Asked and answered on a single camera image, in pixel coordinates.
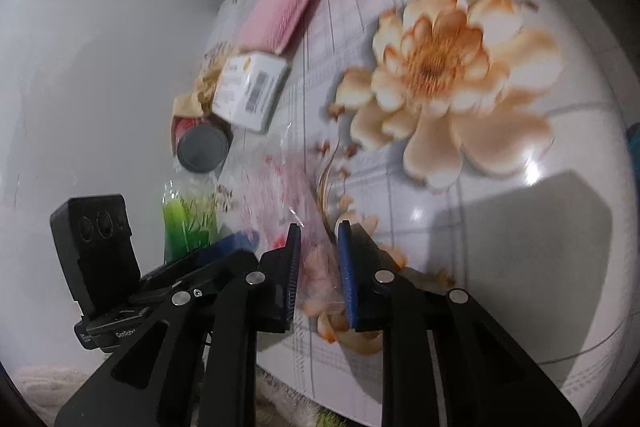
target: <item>round table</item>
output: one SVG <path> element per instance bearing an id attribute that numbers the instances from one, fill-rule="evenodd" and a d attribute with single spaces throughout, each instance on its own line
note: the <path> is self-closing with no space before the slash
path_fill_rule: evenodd
<path id="1" fill-rule="evenodd" d="M 204 66 L 257 1 L 222 5 Z M 348 177 L 327 213 L 353 198 L 376 242 L 466 288 L 584 416 L 638 265 L 623 127 L 581 36 L 553 0 L 313 0 L 302 27 L 269 135 L 288 127 L 309 162 L 338 146 Z M 225 169 L 264 140 L 236 134 Z M 291 387 L 380 424 L 379 353 L 327 343 L 302 314 L 259 348 Z"/>

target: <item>pink package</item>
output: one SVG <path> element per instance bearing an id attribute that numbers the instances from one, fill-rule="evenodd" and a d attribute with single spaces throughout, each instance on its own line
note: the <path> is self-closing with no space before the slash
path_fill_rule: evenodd
<path id="1" fill-rule="evenodd" d="M 280 55 L 309 0 L 259 0 L 240 28 L 236 43 L 242 51 Z"/>

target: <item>white wall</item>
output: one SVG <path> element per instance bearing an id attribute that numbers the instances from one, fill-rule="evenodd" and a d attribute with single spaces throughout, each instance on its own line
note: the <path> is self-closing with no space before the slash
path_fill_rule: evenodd
<path id="1" fill-rule="evenodd" d="M 223 0 L 0 0 L 0 360 L 92 369 L 49 215 L 120 192 L 141 270 L 162 262 L 173 98 Z"/>

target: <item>blue object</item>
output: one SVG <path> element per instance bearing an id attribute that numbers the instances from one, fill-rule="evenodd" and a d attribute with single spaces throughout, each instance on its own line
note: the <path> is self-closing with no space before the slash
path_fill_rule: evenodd
<path id="1" fill-rule="evenodd" d="M 636 182 L 638 182 L 640 180 L 640 123 L 633 124 L 626 131 L 626 137 L 634 175 L 636 176 Z"/>
<path id="2" fill-rule="evenodd" d="M 342 278 L 342 293 L 344 309 L 351 328 L 358 328 L 358 290 L 353 272 L 351 256 L 351 228 L 348 221 L 338 226 L 338 256 L 340 258 L 340 276 Z"/>
<path id="3" fill-rule="evenodd" d="M 224 259 L 236 250 L 248 250 L 255 253 L 259 241 L 260 236 L 256 230 L 250 230 L 248 233 L 236 232 L 232 235 L 227 235 L 213 245 L 198 250 L 195 266 L 206 266 L 209 263 L 213 263 L 213 261 Z"/>

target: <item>camera lens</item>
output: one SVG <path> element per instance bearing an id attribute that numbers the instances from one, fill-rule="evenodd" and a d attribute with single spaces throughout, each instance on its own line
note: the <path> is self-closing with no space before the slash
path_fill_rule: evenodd
<path id="1" fill-rule="evenodd" d="M 98 214 L 98 232 L 105 239 L 111 237 L 113 233 L 113 221 L 109 213 L 104 210 Z"/>
<path id="2" fill-rule="evenodd" d="M 80 237 L 86 242 L 91 241 L 91 236 L 94 234 L 94 226 L 88 217 L 83 217 L 80 220 Z"/>

